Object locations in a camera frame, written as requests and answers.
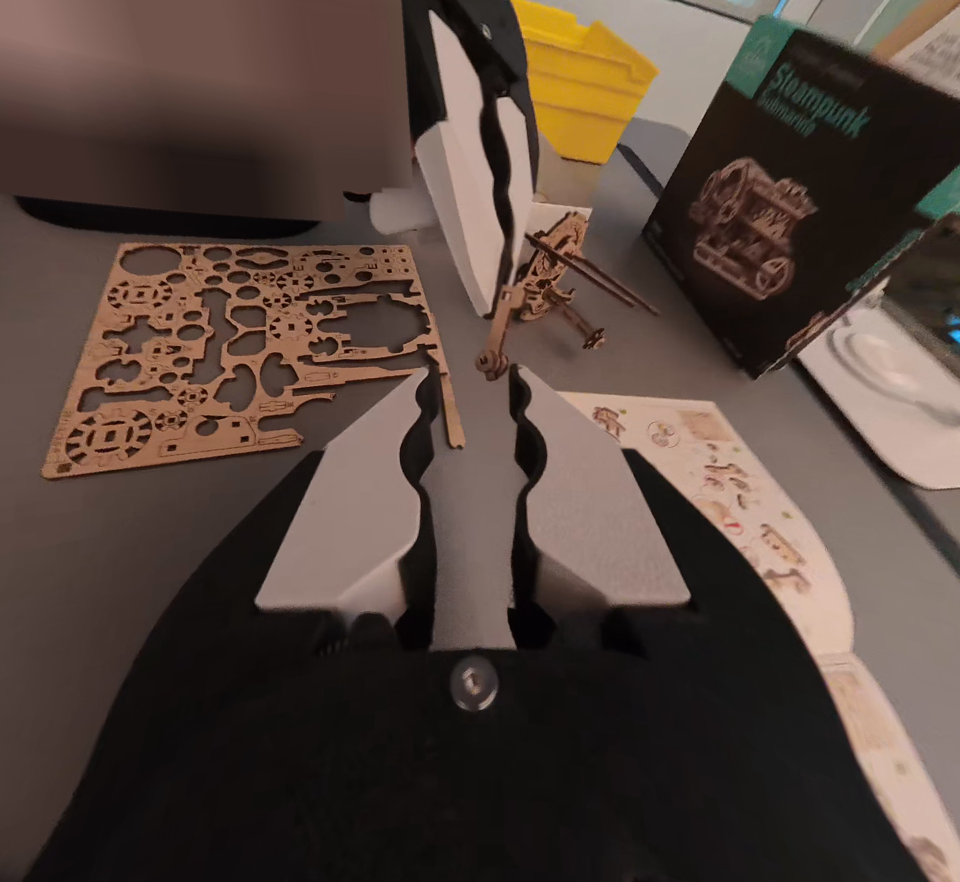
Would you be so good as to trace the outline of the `white plastic device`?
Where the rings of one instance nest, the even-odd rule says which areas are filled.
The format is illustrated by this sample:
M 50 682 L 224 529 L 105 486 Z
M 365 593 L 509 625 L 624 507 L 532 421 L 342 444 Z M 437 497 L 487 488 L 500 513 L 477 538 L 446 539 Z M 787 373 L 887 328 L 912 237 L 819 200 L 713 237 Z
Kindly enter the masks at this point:
M 959 488 L 958 300 L 875 286 L 798 353 L 882 464 L 928 492 Z

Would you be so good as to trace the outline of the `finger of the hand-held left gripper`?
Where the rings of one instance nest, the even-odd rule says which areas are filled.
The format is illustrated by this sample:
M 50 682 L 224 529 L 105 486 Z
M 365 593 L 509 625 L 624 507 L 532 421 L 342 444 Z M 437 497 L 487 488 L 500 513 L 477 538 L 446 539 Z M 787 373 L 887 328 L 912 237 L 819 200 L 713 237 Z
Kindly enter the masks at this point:
M 419 168 L 463 288 L 479 316 L 494 309 L 499 289 L 514 281 L 520 253 L 520 182 L 512 171 L 520 148 L 520 110 L 510 98 L 485 97 L 481 79 L 458 36 L 437 13 L 428 14 L 445 116 L 415 143 Z M 498 216 L 494 165 L 482 139 L 483 119 L 505 137 L 506 195 Z
M 509 96 L 493 103 L 490 168 L 494 210 L 503 232 L 499 284 L 513 284 L 533 207 L 534 173 L 522 109 Z

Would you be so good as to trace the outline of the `yellow plastic bin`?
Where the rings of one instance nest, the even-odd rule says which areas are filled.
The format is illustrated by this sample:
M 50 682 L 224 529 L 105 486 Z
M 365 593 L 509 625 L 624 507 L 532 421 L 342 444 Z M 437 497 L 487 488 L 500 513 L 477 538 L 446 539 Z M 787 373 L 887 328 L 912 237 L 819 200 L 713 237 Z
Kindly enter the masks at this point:
M 660 73 L 606 24 L 510 0 L 523 37 L 539 133 L 562 158 L 606 164 Z

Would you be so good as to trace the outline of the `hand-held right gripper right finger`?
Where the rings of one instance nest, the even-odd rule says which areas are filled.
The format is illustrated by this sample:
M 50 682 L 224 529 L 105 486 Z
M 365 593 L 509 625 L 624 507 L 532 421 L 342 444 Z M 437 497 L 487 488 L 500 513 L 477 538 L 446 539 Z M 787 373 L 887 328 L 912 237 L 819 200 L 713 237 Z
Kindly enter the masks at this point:
M 543 649 L 565 622 L 673 610 L 688 587 L 619 443 L 529 367 L 509 372 L 525 481 L 510 550 L 510 632 Z

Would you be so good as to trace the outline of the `black and teal kit box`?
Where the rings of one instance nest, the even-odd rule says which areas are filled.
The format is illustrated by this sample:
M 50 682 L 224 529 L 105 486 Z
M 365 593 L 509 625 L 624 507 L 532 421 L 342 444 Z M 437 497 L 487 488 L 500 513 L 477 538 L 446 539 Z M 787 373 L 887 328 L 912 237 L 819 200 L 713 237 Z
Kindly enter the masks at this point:
M 958 215 L 959 103 L 765 15 L 643 230 L 738 369 L 782 368 Z

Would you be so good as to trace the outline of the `wooden model assembly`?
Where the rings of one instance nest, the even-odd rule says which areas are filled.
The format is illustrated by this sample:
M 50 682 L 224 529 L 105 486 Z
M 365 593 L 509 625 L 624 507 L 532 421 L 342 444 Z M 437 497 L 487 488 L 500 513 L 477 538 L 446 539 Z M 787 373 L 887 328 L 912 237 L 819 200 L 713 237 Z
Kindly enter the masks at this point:
M 516 314 L 524 323 L 557 315 L 581 338 L 583 350 L 594 350 L 603 345 L 605 331 L 572 308 L 574 289 L 561 287 L 565 274 L 580 276 L 630 309 L 642 309 L 654 317 L 660 311 L 583 254 L 588 223 L 585 215 L 568 211 L 549 229 L 525 233 L 533 254 L 519 273 L 521 300 Z

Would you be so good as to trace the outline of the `illustrated instruction booklet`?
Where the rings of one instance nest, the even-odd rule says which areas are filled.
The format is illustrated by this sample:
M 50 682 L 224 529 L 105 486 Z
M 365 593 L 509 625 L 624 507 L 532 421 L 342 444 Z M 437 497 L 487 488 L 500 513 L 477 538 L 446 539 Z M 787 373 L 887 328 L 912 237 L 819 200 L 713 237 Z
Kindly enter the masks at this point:
M 879 804 L 927 880 L 959 879 L 958 834 L 882 687 L 854 653 L 844 582 L 810 520 L 712 401 L 563 391 L 646 459 L 762 578 L 816 660 Z

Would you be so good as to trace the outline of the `laser-cut wooden parts sheet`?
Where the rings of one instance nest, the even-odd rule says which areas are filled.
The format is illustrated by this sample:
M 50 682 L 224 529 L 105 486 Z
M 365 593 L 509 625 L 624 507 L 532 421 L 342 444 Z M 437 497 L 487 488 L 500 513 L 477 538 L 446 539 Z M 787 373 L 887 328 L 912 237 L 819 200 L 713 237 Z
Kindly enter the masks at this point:
M 47 481 L 302 445 L 292 417 L 352 383 L 438 369 L 466 437 L 411 248 L 120 247 L 41 468 Z

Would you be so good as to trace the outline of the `white cardboard box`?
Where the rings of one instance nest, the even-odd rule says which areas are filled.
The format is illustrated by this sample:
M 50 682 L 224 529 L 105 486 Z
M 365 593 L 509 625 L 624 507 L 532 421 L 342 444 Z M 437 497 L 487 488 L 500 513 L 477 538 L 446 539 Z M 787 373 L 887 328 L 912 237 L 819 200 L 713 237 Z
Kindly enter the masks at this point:
M 568 248 L 580 249 L 592 214 L 591 206 L 534 202 L 528 216 L 526 233 L 546 240 L 547 244 L 554 248 L 564 244 Z

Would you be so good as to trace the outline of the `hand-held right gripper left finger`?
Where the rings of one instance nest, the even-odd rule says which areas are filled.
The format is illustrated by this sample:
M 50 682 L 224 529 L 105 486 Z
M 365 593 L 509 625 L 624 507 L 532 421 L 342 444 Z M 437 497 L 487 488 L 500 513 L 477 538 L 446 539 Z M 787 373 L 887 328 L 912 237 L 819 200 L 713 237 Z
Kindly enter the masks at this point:
M 258 612 L 326 613 L 345 628 L 382 616 L 403 648 L 430 648 L 438 560 L 423 477 L 440 389 L 436 365 L 415 369 L 322 449 L 255 596 Z

